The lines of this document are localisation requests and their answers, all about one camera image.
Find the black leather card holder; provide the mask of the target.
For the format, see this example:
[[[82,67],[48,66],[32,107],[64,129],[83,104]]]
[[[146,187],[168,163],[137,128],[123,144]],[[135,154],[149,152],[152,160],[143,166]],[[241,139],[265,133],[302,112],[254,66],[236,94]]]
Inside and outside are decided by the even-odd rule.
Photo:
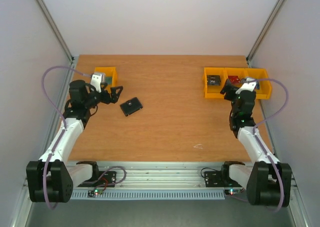
[[[126,117],[141,110],[143,108],[142,103],[137,97],[133,97],[124,103],[120,104],[120,108]]]

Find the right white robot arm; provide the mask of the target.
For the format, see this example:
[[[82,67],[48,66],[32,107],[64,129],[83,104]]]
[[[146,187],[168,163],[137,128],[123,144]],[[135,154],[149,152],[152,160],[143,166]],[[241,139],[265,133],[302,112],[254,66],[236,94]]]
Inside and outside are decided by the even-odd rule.
[[[246,77],[240,87],[225,81],[220,93],[231,102],[229,127],[244,146],[253,166],[237,161],[226,161],[220,178],[225,185],[235,182],[246,190],[247,201],[253,206],[265,206],[273,212],[285,208],[290,202],[292,169],[282,163],[267,147],[252,117],[259,79]]]

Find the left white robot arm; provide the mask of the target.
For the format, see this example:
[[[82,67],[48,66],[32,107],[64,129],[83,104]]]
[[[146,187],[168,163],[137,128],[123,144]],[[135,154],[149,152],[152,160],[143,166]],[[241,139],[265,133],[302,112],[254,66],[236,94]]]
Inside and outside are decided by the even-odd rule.
[[[79,185],[96,186],[103,174],[95,161],[80,161],[68,169],[70,153],[87,126],[91,109],[98,104],[115,104],[123,91],[122,86],[106,89],[106,83],[86,83],[74,80],[69,84],[69,100],[64,107],[61,126],[45,153],[26,166],[30,200],[48,206],[66,203],[73,189]]]

